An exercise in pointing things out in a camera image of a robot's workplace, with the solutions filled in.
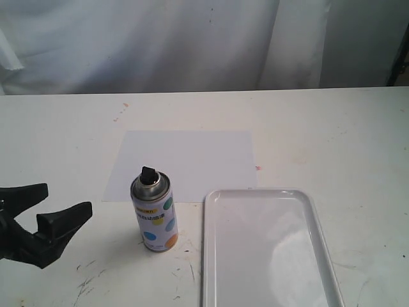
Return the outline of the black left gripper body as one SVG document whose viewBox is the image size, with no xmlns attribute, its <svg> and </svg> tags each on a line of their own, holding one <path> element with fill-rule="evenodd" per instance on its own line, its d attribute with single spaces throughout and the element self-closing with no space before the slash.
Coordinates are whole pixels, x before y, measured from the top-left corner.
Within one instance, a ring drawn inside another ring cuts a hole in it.
<svg viewBox="0 0 409 307">
<path fill-rule="evenodd" d="M 6 210 L 5 200 L 1 200 L 1 259 L 13 260 L 34 265 L 43 269 L 41 257 L 43 234 L 37 225 L 37 231 L 31 233 L 16 222 Z"/>
</svg>

